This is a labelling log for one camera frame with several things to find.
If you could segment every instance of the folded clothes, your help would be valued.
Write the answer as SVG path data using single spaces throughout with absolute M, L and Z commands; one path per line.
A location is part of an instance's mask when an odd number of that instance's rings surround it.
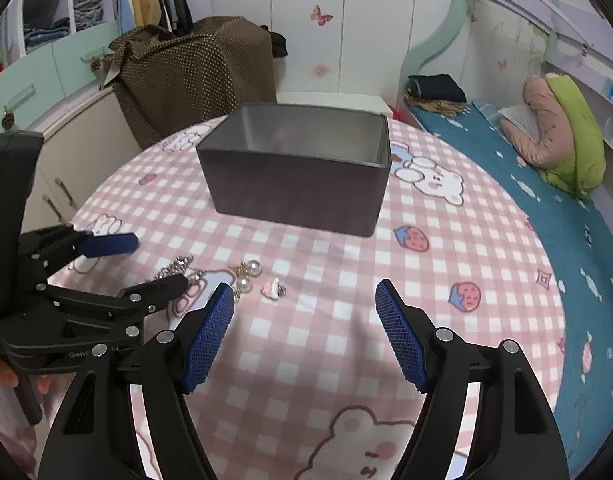
M 85 30 L 102 23 L 104 9 L 102 0 L 87 0 L 74 6 L 75 30 Z
M 465 93 L 449 74 L 410 75 L 409 88 L 411 95 L 419 99 L 467 102 Z
M 467 108 L 466 105 L 460 103 L 453 103 L 440 99 L 420 99 L 418 97 L 413 97 L 409 90 L 405 92 L 405 104 L 407 104 L 407 106 L 421 108 L 426 112 L 442 114 L 453 119 L 455 119 L 458 114 L 461 114 Z
M 59 29 L 59 30 L 50 30 L 48 32 L 36 34 L 35 36 L 31 36 L 28 40 L 24 39 L 24 44 L 26 46 L 37 46 L 40 43 L 48 43 L 49 41 L 60 40 L 61 38 L 65 38 L 69 35 L 68 28 Z
M 24 25 L 24 45 L 37 46 L 47 41 L 55 41 L 69 35 L 69 18 L 60 18 L 53 25 L 46 28 L 33 28 L 28 24 Z

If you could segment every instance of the cushion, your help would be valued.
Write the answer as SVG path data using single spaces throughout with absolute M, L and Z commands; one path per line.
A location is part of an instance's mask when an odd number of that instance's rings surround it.
M 590 190 L 602 184 L 607 167 L 602 132 L 573 79 L 568 75 L 553 76 L 547 82 L 571 124 L 576 160 L 573 178 L 569 176 L 567 168 L 560 167 L 543 175 L 543 178 L 547 182 L 551 182 L 547 177 L 555 182 L 564 181 L 570 193 L 578 198 L 587 198 Z
M 573 133 L 567 115 L 558 104 L 547 82 L 539 76 L 530 76 L 522 92 L 524 102 L 536 115 L 539 142 L 536 142 L 515 124 L 504 118 L 500 126 L 504 134 L 523 158 L 536 168 L 555 168 L 573 174 L 575 151 Z

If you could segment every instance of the folded black clothes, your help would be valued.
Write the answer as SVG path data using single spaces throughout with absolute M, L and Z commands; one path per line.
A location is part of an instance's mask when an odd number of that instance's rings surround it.
M 288 50 L 286 50 L 286 38 L 277 32 L 269 30 L 269 27 L 266 25 L 261 25 L 260 27 L 270 34 L 270 44 L 273 48 L 273 57 L 278 58 L 288 56 Z
M 467 97 L 449 74 L 410 75 L 409 91 L 412 97 L 466 103 Z
M 193 19 L 190 15 L 189 4 L 186 0 L 173 0 L 173 5 L 178 17 L 178 30 L 175 33 L 178 36 L 190 34 L 193 28 Z

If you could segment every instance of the drawer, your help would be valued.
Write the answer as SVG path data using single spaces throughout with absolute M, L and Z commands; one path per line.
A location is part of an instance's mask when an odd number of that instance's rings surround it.
M 91 57 L 105 52 L 120 34 L 115 21 L 96 25 L 52 44 L 58 74 L 66 95 L 96 81 L 89 68 Z
M 23 129 L 62 99 L 51 47 L 31 52 L 0 74 L 0 133 L 5 106 L 13 109 L 15 126 Z

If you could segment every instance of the butterfly sticker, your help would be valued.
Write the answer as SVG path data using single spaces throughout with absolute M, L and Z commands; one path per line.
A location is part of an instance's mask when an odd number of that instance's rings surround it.
M 325 65 L 324 63 L 320 63 L 319 65 L 314 66 L 313 69 L 311 70 L 311 74 L 313 75 L 313 77 L 317 79 L 323 78 L 324 76 L 330 74 L 331 72 L 333 72 L 331 68 Z
M 311 21 L 317 22 L 320 27 L 324 27 L 331 20 L 333 20 L 333 16 L 331 14 L 323 15 L 319 5 L 315 6 L 313 12 L 311 12 Z

